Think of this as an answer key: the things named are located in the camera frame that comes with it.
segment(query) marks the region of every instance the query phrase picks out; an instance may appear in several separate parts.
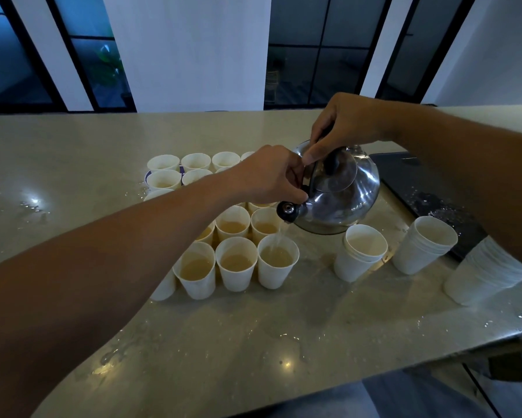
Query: glass pane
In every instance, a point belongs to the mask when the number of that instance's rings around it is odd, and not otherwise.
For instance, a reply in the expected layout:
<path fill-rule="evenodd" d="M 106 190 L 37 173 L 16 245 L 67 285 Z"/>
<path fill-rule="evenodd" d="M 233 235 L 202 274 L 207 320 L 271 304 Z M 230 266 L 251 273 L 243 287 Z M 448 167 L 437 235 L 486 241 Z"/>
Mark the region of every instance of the glass pane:
<path fill-rule="evenodd" d="M 103 0 L 55 0 L 69 35 L 113 37 Z"/>
<path fill-rule="evenodd" d="M 321 48 L 310 104 L 327 104 L 337 92 L 355 92 L 366 49 Z"/>
<path fill-rule="evenodd" d="M 328 0 L 272 0 L 269 44 L 319 45 Z"/>
<path fill-rule="evenodd" d="M 100 107 L 125 107 L 122 94 L 130 94 L 115 41 L 73 39 Z"/>
<path fill-rule="evenodd" d="M 420 0 L 381 98 L 410 101 L 462 0 Z"/>
<path fill-rule="evenodd" d="M 0 104 L 51 104 L 0 7 Z"/>
<path fill-rule="evenodd" d="M 317 48 L 269 47 L 265 104 L 307 104 Z"/>
<path fill-rule="evenodd" d="M 385 0 L 331 0 L 323 45 L 369 48 Z"/>

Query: right arm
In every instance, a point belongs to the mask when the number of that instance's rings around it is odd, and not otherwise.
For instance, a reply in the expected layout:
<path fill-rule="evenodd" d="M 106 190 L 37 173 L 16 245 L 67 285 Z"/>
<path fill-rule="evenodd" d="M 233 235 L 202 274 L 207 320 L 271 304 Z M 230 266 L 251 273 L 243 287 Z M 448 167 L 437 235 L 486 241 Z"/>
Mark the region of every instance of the right arm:
<path fill-rule="evenodd" d="M 522 262 L 522 133 L 420 104 L 338 93 L 313 124 L 304 162 L 376 140 L 392 140 L 437 170 L 488 234 Z"/>

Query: left arm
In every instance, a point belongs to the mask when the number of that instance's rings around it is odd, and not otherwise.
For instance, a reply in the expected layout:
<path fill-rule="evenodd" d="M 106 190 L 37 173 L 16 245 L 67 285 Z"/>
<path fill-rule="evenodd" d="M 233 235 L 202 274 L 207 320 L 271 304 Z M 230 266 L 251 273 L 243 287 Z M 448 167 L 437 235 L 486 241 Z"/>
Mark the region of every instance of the left arm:
<path fill-rule="evenodd" d="M 30 415 L 122 328 L 229 206 L 293 201 L 303 169 L 284 147 L 79 227 L 0 263 L 0 416 Z"/>

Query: window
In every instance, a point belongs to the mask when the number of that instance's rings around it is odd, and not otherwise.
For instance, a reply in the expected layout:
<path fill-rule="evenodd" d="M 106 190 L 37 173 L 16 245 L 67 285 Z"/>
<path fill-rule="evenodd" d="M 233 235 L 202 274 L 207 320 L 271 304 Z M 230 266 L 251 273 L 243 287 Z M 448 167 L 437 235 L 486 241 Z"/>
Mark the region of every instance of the window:
<path fill-rule="evenodd" d="M 391 0 L 272 0 L 265 109 L 360 93 Z"/>
<path fill-rule="evenodd" d="M 136 111 L 103 0 L 46 0 L 95 111 Z"/>
<path fill-rule="evenodd" d="M 0 0 L 0 113 L 65 111 L 11 0 Z"/>
<path fill-rule="evenodd" d="M 376 98 L 421 102 L 474 0 L 414 0 Z"/>

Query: forearm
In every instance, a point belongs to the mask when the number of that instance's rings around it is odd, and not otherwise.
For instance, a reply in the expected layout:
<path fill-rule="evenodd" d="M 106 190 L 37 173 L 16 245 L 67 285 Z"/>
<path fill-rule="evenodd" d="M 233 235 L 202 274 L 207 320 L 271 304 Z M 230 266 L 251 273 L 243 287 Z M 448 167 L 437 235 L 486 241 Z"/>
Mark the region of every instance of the forearm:
<path fill-rule="evenodd" d="M 388 135 L 437 170 L 486 231 L 522 261 L 522 134 L 389 102 Z"/>
<path fill-rule="evenodd" d="M 22 399 L 9 414 L 31 413 L 131 319 L 187 246 L 240 200 L 228 178 L 205 177 L 0 264 L 0 403 Z"/>

